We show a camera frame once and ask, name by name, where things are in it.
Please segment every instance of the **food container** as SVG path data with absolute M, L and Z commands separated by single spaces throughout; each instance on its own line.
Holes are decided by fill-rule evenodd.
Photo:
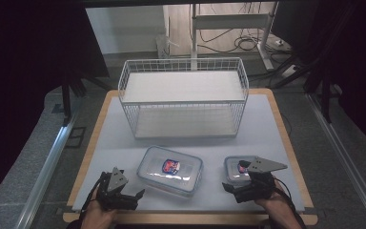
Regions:
M 251 182 L 248 170 L 239 165 L 240 160 L 252 161 L 256 156 L 228 156 L 225 158 L 225 171 L 228 183 L 232 185 L 245 185 Z
M 203 161 L 158 146 L 148 148 L 137 175 L 146 183 L 182 197 L 191 197 L 201 178 Z

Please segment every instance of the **white wire basket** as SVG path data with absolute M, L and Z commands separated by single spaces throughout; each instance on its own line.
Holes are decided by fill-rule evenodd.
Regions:
M 236 136 L 248 90 L 240 58 L 128 60 L 118 83 L 136 138 Z

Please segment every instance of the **label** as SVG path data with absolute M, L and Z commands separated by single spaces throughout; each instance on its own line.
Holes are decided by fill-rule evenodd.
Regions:
M 163 163 L 162 172 L 169 175 L 175 175 L 179 172 L 180 163 L 176 160 L 167 159 Z
M 246 174 L 248 173 L 248 168 L 242 167 L 237 163 L 237 172 L 239 172 L 239 174 Z

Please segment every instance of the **wall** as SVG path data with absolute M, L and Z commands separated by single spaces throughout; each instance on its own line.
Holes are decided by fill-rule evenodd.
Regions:
M 103 54 L 155 52 L 165 34 L 163 6 L 86 9 Z

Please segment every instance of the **wooden frame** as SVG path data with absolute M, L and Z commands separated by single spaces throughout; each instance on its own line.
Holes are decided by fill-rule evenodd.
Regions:
M 275 102 L 275 97 L 269 89 L 250 89 L 249 94 L 265 94 L 268 97 L 270 107 L 274 115 L 275 123 L 278 131 L 281 135 L 281 139 L 284 144 L 284 148 L 287 152 L 288 159 L 290 160 L 291 167 L 295 175 L 296 183 L 298 184 L 301 198 L 304 201 L 305 208 L 314 209 L 311 197 L 309 195 L 305 180 L 302 176 L 298 162 L 295 157 L 295 152 L 291 141 L 287 135 L 283 120 L 281 118 L 280 111 L 278 110 Z M 99 138 L 101 129 L 103 127 L 104 120 L 106 118 L 109 105 L 112 101 L 112 97 L 118 96 L 118 91 L 110 91 L 107 93 L 105 101 L 103 102 L 102 109 L 99 117 L 97 118 L 96 125 L 94 126 L 91 140 L 89 142 L 87 151 L 83 158 L 79 173 L 76 177 L 75 183 L 71 190 L 71 195 L 68 200 L 67 206 L 72 207 L 80 187 L 84 181 L 85 175 L 88 172 L 89 165 L 96 147 L 97 139 Z M 306 225 L 317 224 L 316 214 L 300 214 Z M 71 222 L 79 218 L 78 213 L 64 213 L 63 219 L 66 222 Z M 119 211 L 117 214 L 118 224 L 203 224 L 203 225 L 263 225 L 267 223 L 268 215 L 265 213 L 256 212 L 162 212 L 162 211 Z

